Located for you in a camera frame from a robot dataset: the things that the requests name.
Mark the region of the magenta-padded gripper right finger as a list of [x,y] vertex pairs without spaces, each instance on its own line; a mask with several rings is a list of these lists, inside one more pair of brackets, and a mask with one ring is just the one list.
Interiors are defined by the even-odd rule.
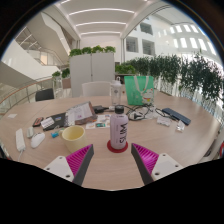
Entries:
[[167,153],[157,154],[135,143],[131,145],[131,153],[145,185],[183,168]]

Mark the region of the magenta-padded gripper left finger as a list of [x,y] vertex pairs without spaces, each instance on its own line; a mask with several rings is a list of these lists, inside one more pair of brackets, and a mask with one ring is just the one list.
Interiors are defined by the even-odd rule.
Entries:
[[45,167],[45,170],[81,186],[93,155],[94,148],[90,144],[67,157],[58,156]]

